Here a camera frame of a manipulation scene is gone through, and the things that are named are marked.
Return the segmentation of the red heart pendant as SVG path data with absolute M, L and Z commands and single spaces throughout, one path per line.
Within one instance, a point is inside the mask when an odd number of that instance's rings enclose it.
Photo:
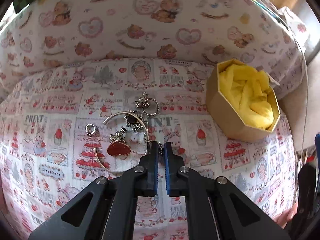
M 111 134 L 109 137 L 110 144 L 107 147 L 107 153 L 110 156 L 127 156 L 131 153 L 131 148 L 125 141 L 125 134 L 127 130 L 122 127 L 119 131 Z

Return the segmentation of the crystal ring keychain charm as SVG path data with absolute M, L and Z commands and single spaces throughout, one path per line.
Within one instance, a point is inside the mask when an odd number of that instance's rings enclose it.
M 156 99 L 149 97 L 147 92 L 135 100 L 135 107 L 140 109 L 148 118 L 155 117 L 160 113 L 160 106 Z

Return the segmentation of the black gem brooch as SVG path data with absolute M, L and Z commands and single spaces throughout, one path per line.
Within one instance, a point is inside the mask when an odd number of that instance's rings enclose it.
M 131 113 L 124 114 L 124 119 L 126 126 L 131 128 L 133 131 L 142 131 L 144 122 L 140 122 L 135 116 Z

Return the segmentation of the gold octagonal jewelry box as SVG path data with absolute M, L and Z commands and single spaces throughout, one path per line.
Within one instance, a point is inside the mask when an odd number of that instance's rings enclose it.
M 274 90 L 268 93 L 268 102 L 271 104 L 274 114 L 274 121 L 267 129 L 259 129 L 246 125 L 238 113 L 227 99 L 220 92 L 219 72 L 224 71 L 232 64 L 244 65 L 243 62 L 232 59 L 217 64 L 216 69 L 212 72 L 207 81 L 206 105 L 208 112 L 214 121 L 220 126 L 225 135 L 232 139 L 246 142 L 254 142 L 270 135 L 274 130 L 280 118 L 280 110 Z M 272 77 L 267 73 L 271 83 L 274 82 Z

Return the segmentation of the yellow cloth in box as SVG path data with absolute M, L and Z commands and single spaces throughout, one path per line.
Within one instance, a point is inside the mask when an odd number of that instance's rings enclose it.
M 274 114 L 267 100 L 271 86 L 266 72 L 232 64 L 219 72 L 219 83 L 220 92 L 246 125 L 259 129 L 272 125 Z

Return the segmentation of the bear print headboard cover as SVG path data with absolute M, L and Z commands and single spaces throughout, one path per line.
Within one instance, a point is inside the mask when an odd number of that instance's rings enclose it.
M 35 0 L 1 24 L 1 99 L 38 72 L 140 56 L 239 59 L 268 72 L 279 97 L 304 75 L 295 28 L 254 0 Z

